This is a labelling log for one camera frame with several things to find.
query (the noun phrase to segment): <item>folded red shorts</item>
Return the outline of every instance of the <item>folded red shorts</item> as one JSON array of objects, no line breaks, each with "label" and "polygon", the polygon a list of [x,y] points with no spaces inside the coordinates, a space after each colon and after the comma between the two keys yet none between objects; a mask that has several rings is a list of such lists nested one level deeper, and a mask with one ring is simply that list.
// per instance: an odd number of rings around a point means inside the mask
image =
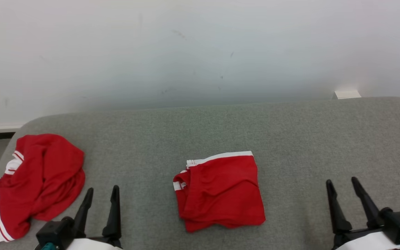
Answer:
[{"label": "folded red shorts", "polygon": [[251,151],[188,160],[186,170],[174,177],[173,185],[179,216],[188,232],[213,224],[236,228],[265,221]]}]

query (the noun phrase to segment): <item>gray table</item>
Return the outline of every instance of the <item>gray table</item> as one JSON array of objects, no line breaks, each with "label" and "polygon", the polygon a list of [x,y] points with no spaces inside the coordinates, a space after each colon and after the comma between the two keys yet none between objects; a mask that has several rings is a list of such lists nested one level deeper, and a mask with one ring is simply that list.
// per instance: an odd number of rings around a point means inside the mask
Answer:
[{"label": "gray table", "polygon": [[[43,117],[16,139],[56,133],[85,153],[84,193],[95,188],[86,232],[99,235],[113,185],[121,193],[124,249],[307,249],[332,247],[325,181],[332,179],[354,228],[365,227],[351,186],[357,176],[380,208],[400,210],[400,98],[356,98],[282,104],[96,112]],[[187,159],[251,150],[265,205],[262,226],[213,226],[186,233],[172,180]],[[84,193],[62,215],[74,216]],[[44,222],[0,250],[36,245]]]}]

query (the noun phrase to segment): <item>clothing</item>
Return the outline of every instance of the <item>clothing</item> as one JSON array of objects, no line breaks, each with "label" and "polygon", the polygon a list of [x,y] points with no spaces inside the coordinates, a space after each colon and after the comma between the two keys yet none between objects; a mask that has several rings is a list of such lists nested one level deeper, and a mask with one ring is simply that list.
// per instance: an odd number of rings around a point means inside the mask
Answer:
[{"label": "clothing", "polygon": [[260,225],[265,210],[251,151],[188,160],[173,179],[180,218],[194,232],[213,224],[227,228]]},{"label": "clothing", "polygon": [[0,179],[0,242],[23,237],[29,219],[52,220],[80,194],[84,153],[54,134],[26,135]]}]

